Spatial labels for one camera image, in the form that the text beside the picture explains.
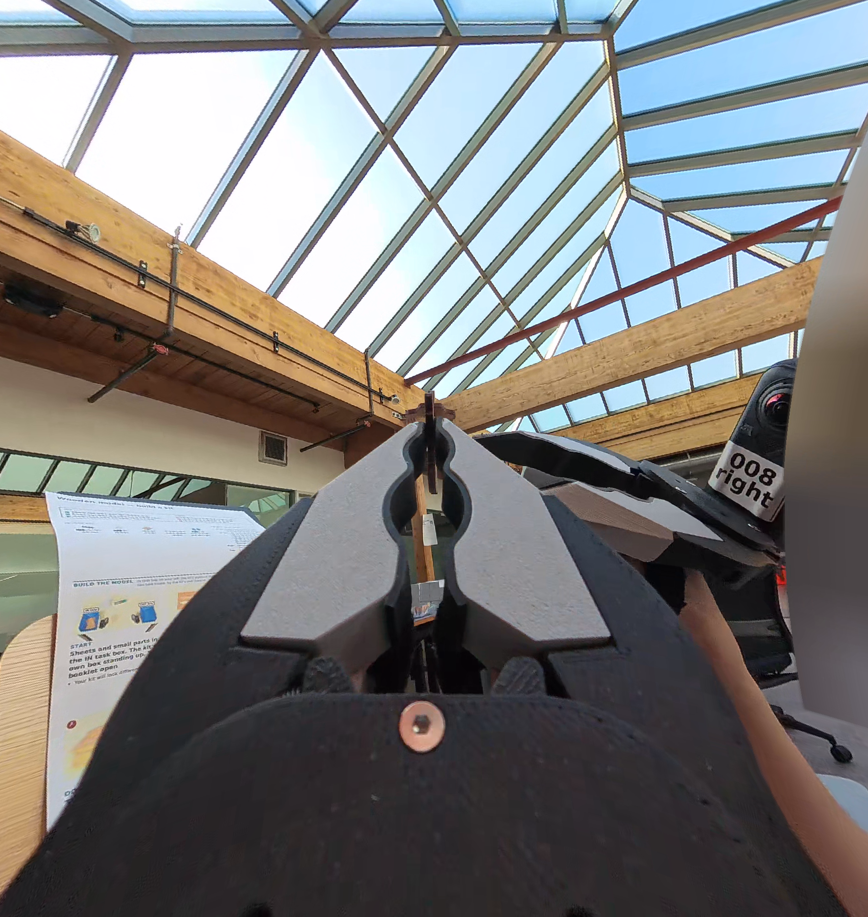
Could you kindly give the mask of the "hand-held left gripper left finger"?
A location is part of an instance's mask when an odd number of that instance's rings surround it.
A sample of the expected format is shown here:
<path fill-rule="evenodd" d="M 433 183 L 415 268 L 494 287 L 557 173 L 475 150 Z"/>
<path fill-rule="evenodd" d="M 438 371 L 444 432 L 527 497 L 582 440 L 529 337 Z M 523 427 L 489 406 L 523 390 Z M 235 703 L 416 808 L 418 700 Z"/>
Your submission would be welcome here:
<path fill-rule="evenodd" d="M 256 647 L 373 664 L 413 638 L 402 530 L 417 511 L 425 428 L 411 423 L 322 488 L 241 630 Z"/>

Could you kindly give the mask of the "light wooden board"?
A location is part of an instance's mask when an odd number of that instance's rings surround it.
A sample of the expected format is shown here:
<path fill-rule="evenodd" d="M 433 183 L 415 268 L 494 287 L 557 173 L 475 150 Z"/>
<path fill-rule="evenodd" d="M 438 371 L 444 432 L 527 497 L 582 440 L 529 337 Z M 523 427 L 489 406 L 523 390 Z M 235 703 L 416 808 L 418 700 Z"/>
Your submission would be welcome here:
<path fill-rule="evenodd" d="M 0 658 L 0 897 L 47 833 L 50 687 L 57 619 L 28 625 Z"/>

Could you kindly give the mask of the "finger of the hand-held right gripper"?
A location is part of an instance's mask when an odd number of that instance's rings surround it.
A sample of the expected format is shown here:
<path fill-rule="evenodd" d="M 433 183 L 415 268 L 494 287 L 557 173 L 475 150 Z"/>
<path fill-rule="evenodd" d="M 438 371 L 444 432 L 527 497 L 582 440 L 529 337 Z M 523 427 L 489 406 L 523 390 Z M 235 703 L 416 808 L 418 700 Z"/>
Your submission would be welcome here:
<path fill-rule="evenodd" d="M 486 434 L 475 440 L 498 459 L 520 466 L 525 480 L 540 490 L 576 481 L 650 496 L 650 479 L 637 463 L 592 443 L 523 431 Z"/>
<path fill-rule="evenodd" d="M 670 567 L 721 567 L 725 539 L 686 511 L 659 498 L 639 499 L 622 491 L 566 482 L 542 489 L 619 554 Z"/>

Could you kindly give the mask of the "small dark wooden model part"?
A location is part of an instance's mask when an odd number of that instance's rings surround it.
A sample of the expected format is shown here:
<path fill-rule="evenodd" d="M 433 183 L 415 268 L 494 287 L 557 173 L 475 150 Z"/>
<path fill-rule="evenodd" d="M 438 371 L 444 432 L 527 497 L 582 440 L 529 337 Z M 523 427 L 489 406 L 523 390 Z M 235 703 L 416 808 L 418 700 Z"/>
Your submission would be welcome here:
<path fill-rule="evenodd" d="M 433 393 L 426 393 L 422 405 L 405 412 L 406 424 L 412 422 L 422 423 L 424 428 L 425 462 L 424 473 L 427 476 L 428 491 L 435 495 L 437 491 L 437 419 L 454 420 L 456 411 L 436 401 Z"/>

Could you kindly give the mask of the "printed instruction sheet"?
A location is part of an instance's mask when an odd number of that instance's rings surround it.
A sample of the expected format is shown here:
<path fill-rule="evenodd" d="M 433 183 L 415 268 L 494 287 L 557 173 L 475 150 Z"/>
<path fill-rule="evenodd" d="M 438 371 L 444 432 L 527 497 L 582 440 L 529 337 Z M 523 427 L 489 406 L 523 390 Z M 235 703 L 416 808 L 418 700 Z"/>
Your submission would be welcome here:
<path fill-rule="evenodd" d="M 204 584 L 264 530 L 240 507 L 45 494 L 58 549 L 46 826 L 128 682 Z"/>

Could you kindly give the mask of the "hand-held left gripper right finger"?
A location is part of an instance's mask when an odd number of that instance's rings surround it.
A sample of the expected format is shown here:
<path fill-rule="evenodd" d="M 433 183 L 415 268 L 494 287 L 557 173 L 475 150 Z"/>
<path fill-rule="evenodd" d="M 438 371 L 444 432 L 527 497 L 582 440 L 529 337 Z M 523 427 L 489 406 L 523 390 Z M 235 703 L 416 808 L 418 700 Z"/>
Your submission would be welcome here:
<path fill-rule="evenodd" d="M 611 642 L 540 492 L 451 420 L 438 422 L 444 496 L 460 526 L 450 587 L 463 647 L 483 664 Z"/>

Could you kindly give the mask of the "red ceiling pipe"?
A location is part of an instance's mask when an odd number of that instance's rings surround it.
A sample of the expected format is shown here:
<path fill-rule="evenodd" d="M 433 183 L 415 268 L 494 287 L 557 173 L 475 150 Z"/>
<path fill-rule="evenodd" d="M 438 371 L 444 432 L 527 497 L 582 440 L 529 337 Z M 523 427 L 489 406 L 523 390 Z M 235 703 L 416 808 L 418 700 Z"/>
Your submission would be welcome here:
<path fill-rule="evenodd" d="M 726 243 L 723 246 L 717 247 L 695 258 L 691 258 L 688 261 L 684 261 L 674 267 L 670 267 L 669 269 L 657 272 L 656 274 L 646 277 L 640 281 L 636 281 L 623 288 L 619 288 L 614 292 L 604 294 L 601 297 L 579 305 L 576 308 L 569 308 L 566 311 L 559 313 L 558 315 L 548 318 L 545 321 L 536 323 L 520 331 L 515 331 L 512 334 L 505 336 L 504 338 L 500 338 L 492 343 L 481 346 L 475 350 L 471 350 L 465 354 L 440 363 L 429 370 L 423 370 L 419 373 L 408 376 L 404 378 L 405 385 L 411 386 L 431 377 L 449 373 L 457 367 L 462 366 L 468 362 L 478 360 L 496 351 L 503 350 L 516 342 L 536 337 L 555 327 L 558 327 L 561 324 L 571 322 L 578 319 L 582 315 L 587 315 L 590 312 L 598 310 L 607 304 L 611 304 L 620 300 L 626 300 L 630 296 L 644 292 L 647 289 L 653 288 L 661 283 L 672 281 L 695 269 L 701 269 L 711 263 L 714 263 L 717 260 L 727 258 L 740 251 L 749 250 L 753 246 L 769 242 L 776 238 L 778 235 L 786 234 L 792 230 L 797 229 L 798 227 L 803 226 L 806 223 L 817 220 L 819 217 L 838 211 L 841 201 L 841 195 L 837 195 L 828 199 L 824 203 L 820 203 L 817 206 L 807 209 L 806 211 L 796 213 L 795 215 L 788 217 L 783 221 L 768 225 L 749 235 L 745 235 L 737 240 Z"/>

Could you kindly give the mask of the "thin wooden post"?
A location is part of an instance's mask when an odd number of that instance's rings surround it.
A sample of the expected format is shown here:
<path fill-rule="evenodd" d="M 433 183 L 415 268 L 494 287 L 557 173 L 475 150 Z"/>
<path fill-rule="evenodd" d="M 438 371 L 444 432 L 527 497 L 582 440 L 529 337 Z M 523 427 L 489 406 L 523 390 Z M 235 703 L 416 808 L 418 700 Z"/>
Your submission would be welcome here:
<path fill-rule="evenodd" d="M 415 481 L 417 498 L 417 511 L 412 520 L 413 544 L 417 568 L 417 582 L 434 581 L 438 577 L 433 562 L 432 546 L 429 544 L 430 536 L 428 524 L 427 489 L 424 476 L 419 476 Z"/>

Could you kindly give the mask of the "black ceiling-mounted device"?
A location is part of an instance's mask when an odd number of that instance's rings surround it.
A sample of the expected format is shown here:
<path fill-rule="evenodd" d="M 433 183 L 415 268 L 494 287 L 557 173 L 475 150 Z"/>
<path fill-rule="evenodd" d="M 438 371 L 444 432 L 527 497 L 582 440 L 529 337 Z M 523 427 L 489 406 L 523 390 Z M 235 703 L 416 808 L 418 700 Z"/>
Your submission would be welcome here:
<path fill-rule="evenodd" d="M 64 305 L 55 298 L 34 292 L 15 283 L 5 283 L 2 296 L 4 303 L 28 315 L 53 319 L 58 317 L 64 310 Z"/>

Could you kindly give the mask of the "black office chair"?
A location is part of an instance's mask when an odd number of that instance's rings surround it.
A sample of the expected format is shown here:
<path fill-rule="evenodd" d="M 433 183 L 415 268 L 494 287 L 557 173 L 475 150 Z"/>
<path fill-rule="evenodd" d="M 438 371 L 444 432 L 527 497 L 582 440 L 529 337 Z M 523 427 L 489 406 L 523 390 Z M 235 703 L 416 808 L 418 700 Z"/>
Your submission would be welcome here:
<path fill-rule="evenodd" d="M 778 574 L 778 568 L 768 566 L 743 582 L 705 575 L 745 665 L 761 689 L 798 679 L 790 671 L 793 637 L 782 613 Z"/>

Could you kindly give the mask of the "black ceiling pipe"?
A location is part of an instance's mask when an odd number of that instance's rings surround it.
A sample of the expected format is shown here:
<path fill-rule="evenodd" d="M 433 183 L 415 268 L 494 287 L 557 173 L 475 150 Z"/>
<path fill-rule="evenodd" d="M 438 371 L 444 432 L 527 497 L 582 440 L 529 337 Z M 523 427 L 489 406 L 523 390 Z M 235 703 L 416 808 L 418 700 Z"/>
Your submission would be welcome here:
<path fill-rule="evenodd" d="M 364 383 L 1 200 L 0 283 L 63 314 L 20 319 L 23 307 L 0 306 L 0 356 L 98 383 L 127 373 L 115 388 L 328 448 L 358 430 L 353 456 L 403 426 Z"/>

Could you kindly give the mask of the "person's right forearm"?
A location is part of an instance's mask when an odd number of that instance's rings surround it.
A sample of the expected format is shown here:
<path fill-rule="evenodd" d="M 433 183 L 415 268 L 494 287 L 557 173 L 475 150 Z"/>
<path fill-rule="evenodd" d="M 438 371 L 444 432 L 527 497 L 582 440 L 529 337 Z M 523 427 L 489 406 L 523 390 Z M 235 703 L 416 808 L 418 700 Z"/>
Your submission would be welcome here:
<path fill-rule="evenodd" d="M 868 833 L 843 810 L 786 735 L 749 674 L 703 575 L 685 575 L 680 625 L 734 705 L 772 796 L 848 915 L 868 916 Z"/>

